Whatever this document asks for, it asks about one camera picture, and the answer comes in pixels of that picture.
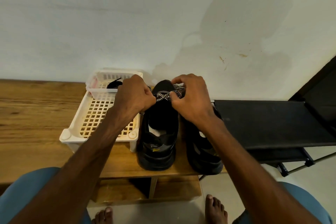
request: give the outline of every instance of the table leg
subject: table leg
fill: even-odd
[[[157,181],[158,181],[157,176],[152,177],[151,180],[150,180],[150,188],[149,188],[149,196],[148,196],[149,199],[153,199],[153,197],[154,197],[154,192],[155,192],[155,187],[156,187]]]

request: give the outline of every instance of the human arm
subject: human arm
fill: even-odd
[[[213,112],[203,78],[181,75],[185,97],[171,92],[172,106],[202,131],[219,154],[254,223],[320,223],[239,144]]]
[[[103,122],[10,224],[78,223],[117,136],[155,101],[141,77],[125,79]]]

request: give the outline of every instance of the wooden table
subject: wooden table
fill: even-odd
[[[77,111],[85,84],[0,80],[0,87],[0,184],[11,184],[39,168],[61,167],[73,153],[59,137]],[[180,137],[168,170],[144,170],[129,143],[115,143],[100,177],[93,195],[97,202],[189,200],[201,195],[198,173],[189,165]]]

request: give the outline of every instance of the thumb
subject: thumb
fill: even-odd
[[[171,92],[169,93],[169,95],[170,95],[171,105],[172,105],[173,107],[175,107],[176,105],[178,105],[179,102],[181,101],[181,99],[179,99],[179,97],[176,95],[176,93],[173,92],[173,91],[171,91]]]

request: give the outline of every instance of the forearm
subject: forearm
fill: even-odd
[[[222,120],[212,118],[210,123],[205,134],[254,223],[319,223],[233,138]]]
[[[91,137],[10,222],[78,223],[120,131],[129,123],[113,107]]]

